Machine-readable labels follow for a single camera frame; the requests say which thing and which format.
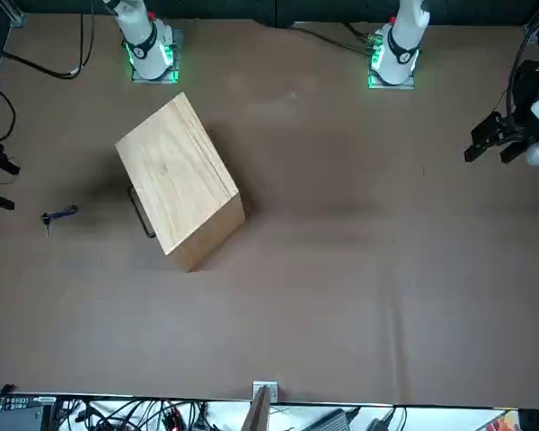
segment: green light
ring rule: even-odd
[[[129,63],[133,66],[133,65],[134,65],[134,58],[132,57],[132,53],[131,53],[131,51],[129,50],[129,46],[128,46],[128,45],[126,45],[126,51],[128,52]]]
[[[173,53],[172,53],[172,49],[170,47],[168,48],[165,48],[162,44],[160,44],[160,52],[162,53],[162,56],[163,56],[163,61],[166,65],[168,66],[171,66],[172,63],[173,63]]]

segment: wooden panel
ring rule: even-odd
[[[116,147],[164,253],[190,247],[175,253],[182,268],[198,264],[243,221],[241,204],[231,205],[217,225],[218,210],[240,202],[238,189],[183,92]],[[185,241],[205,222],[206,238]]]

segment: wire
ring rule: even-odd
[[[351,33],[358,38],[359,40],[365,39],[367,37],[367,33],[362,33],[358,29],[356,29],[353,25],[351,25],[349,22],[344,22],[343,26],[351,31]]]
[[[16,164],[12,163],[14,166],[17,166],[18,168],[22,168],[22,165],[20,164],[20,161],[18,159],[16,159],[15,157],[8,157],[8,162],[10,162],[11,160],[14,160],[16,162]],[[12,179],[7,181],[7,182],[0,182],[0,185],[1,186],[9,186],[11,184],[14,184],[18,178],[20,178],[18,175],[12,175]]]
[[[403,408],[402,419],[403,419],[403,422],[402,422],[402,426],[399,428],[399,431],[403,431],[403,429],[405,428],[405,423],[407,422],[407,408],[406,407]]]
[[[147,422],[149,421],[149,419],[144,423],[142,424],[142,421],[144,420],[144,418],[146,417],[146,415],[149,416],[150,414],[150,410],[152,409],[152,407],[156,404],[157,401],[152,401],[150,402],[150,404],[147,406],[147,409],[146,411],[144,411],[144,414],[142,415],[142,417],[140,418],[140,421],[137,423],[137,426],[136,426],[136,429],[142,429],[142,427],[147,424]]]
[[[323,40],[324,42],[330,43],[330,44],[332,44],[332,45],[334,45],[334,46],[336,46],[338,48],[344,48],[344,49],[347,49],[349,51],[357,52],[358,54],[361,54],[362,56],[367,56],[368,55],[367,51],[362,50],[359,46],[351,45],[349,43],[338,42],[337,40],[327,38],[327,37],[323,36],[320,33],[316,33],[315,31],[311,31],[311,30],[304,29],[302,27],[296,27],[296,26],[290,27],[290,29],[291,30],[301,31],[302,33],[309,34],[309,35],[314,36],[315,38],[317,38],[319,40]]]
[[[395,411],[397,410],[397,406],[393,405],[392,409],[387,413],[385,418],[382,419],[382,422],[385,422],[385,425],[389,427],[389,424],[392,423],[393,415],[395,414]]]
[[[90,62],[93,49],[94,23],[96,21],[93,16],[93,0],[90,0],[90,18],[90,46],[88,47],[88,54],[86,54],[86,59],[82,63],[82,67],[86,67],[86,65]]]
[[[160,411],[158,415],[158,420],[155,422],[155,431],[158,431],[160,429],[160,421],[162,420],[162,411],[163,411],[163,401],[160,402]]]
[[[527,44],[529,43],[529,40],[533,36],[534,32],[533,30],[529,30],[525,37],[523,38],[523,42],[521,42],[521,46],[519,47],[519,50],[517,51],[517,55],[515,56],[515,61],[513,62],[513,66],[511,67],[511,73],[509,74],[509,84],[507,86],[507,92],[505,97],[505,111],[507,112],[507,117],[511,125],[515,126],[513,119],[511,118],[511,97],[513,96],[513,85],[515,83],[515,75],[517,74],[517,68],[519,67],[519,64],[521,63],[521,57],[523,56],[523,53],[525,52],[525,48]]]
[[[2,92],[2,90],[0,90],[0,96],[8,104],[8,107],[10,108],[10,111],[12,112],[12,120],[10,121],[10,127],[8,128],[8,131],[2,137],[0,137],[0,142],[2,142],[5,139],[7,139],[12,134],[12,131],[14,130],[14,125],[16,124],[16,109],[14,108],[14,105],[12,105],[12,102],[10,101],[10,99],[8,99],[8,96],[6,96]]]
[[[4,51],[2,49],[0,49],[0,57],[4,57],[12,61],[17,61],[18,63],[22,63],[25,66],[31,67],[32,69],[37,70],[38,72],[42,72],[43,74],[46,74],[48,76],[52,76],[53,78],[66,79],[66,80],[76,79],[82,72],[83,67],[90,60],[90,56],[92,54],[93,37],[94,37],[93,0],[90,0],[90,10],[92,12],[90,47],[89,47],[88,53],[86,54],[86,60],[83,62],[83,59],[84,59],[84,14],[80,13],[80,56],[79,56],[78,66],[75,69],[69,72],[64,72],[64,73],[56,72],[44,66],[38,65],[34,63],[33,61],[27,60],[26,58],[18,57],[15,54]]]
[[[178,402],[176,404],[173,404],[173,406],[180,406],[181,404],[186,404],[186,401],[183,401],[183,402]],[[155,412],[152,416],[148,417],[146,422],[144,423],[139,423],[137,425],[137,428],[138,429],[141,429],[141,427],[143,427],[144,425],[146,425],[149,421],[151,421],[153,418],[155,418],[156,416],[158,416],[158,414],[160,412],[164,412],[166,409],[170,409],[171,407],[170,406],[166,406],[164,409],[160,409],[160,411],[157,411]],[[192,402],[190,404],[190,420],[188,421],[188,429],[190,430],[191,429],[191,426],[193,425],[193,421],[192,421],[192,416],[195,416],[195,415],[192,415],[194,413],[194,409],[195,409],[195,406],[194,406],[194,403]]]
[[[495,106],[493,107],[493,109],[491,110],[491,112],[495,111],[497,109],[497,107],[499,106],[499,104],[501,103],[501,101],[503,100],[503,96],[505,96],[505,93],[507,92],[507,88],[503,91],[503,93],[500,95],[499,97],[499,100],[497,101],[497,103],[495,103]]]
[[[66,417],[63,418],[59,423],[58,423],[58,426],[57,426],[57,429],[60,429],[62,427],[62,425],[64,425],[64,422],[68,421],[68,429],[69,431],[72,431],[72,425],[71,425],[71,420],[70,420],[70,416],[72,416],[72,414],[75,412],[75,410],[80,406],[80,400],[74,400],[74,403],[72,404],[72,407],[70,407],[69,411],[66,413]]]

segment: white cylinder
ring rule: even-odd
[[[116,21],[124,38],[133,45],[138,45],[150,37],[152,23],[147,17],[144,0],[122,0],[114,8]]]

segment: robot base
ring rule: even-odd
[[[176,84],[180,75],[181,45],[183,44],[183,31],[172,29],[172,65],[163,74],[155,79],[144,79],[132,67],[132,83],[135,84]]]
[[[410,75],[409,78],[399,85],[390,85],[384,83],[384,81],[379,77],[379,75],[371,70],[371,67],[367,68],[367,87],[368,88],[385,88],[392,90],[415,90],[415,81],[413,80],[413,75]]]

